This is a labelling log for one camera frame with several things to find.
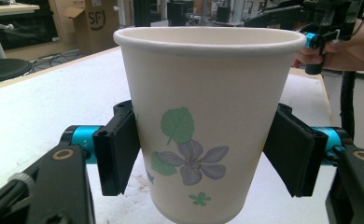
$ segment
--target cup rim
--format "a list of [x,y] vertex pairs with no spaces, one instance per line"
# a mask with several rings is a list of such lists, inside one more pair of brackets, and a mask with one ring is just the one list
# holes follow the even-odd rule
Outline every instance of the cup rim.
[[[220,32],[231,32],[232,30],[244,30],[239,32],[264,32],[269,35],[290,35],[288,41],[280,41],[271,44],[236,44],[236,45],[211,45],[211,44],[190,44],[178,42],[161,42],[129,37],[129,32],[151,32],[162,29],[180,30],[200,30],[212,29]],[[114,40],[121,48],[140,49],[144,51],[160,52],[162,54],[205,57],[205,58],[257,58],[289,54],[302,49],[306,43],[305,35],[299,32],[271,29],[271,28],[236,28],[236,27],[134,27],[117,30],[113,34]]]

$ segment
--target chair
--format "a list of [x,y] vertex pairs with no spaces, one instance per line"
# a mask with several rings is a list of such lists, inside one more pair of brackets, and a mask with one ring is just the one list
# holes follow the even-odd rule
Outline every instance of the chair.
[[30,62],[21,59],[0,59],[0,82],[29,74],[33,69]]

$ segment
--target blue joint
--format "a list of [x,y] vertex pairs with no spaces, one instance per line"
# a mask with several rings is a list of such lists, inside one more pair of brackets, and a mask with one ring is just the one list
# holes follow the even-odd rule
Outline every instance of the blue joint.
[[313,34],[313,33],[307,33],[305,35],[306,35],[306,38],[307,38],[305,47],[310,49],[311,48],[310,47],[310,44],[311,44],[311,41],[313,40],[313,37],[315,36],[315,34]]
[[79,145],[82,149],[90,152],[90,158],[86,160],[87,164],[96,164],[94,141],[92,135],[100,129],[101,126],[82,125],[78,126],[72,135],[71,145]]
[[336,158],[334,150],[344,150],[342,139],[337,132],[330,127],[312,127],[314,130],[324,133],[328,136],[328,142],[325,146],[325,153],[329,158]]

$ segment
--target paper cup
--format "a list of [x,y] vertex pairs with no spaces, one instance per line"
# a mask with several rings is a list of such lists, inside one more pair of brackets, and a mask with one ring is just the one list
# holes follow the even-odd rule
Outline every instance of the paper cup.
[[154,204],[176,223],[233,219],[244,206],[305,36],[162,27],[118,30],[114,39],[123,54]]

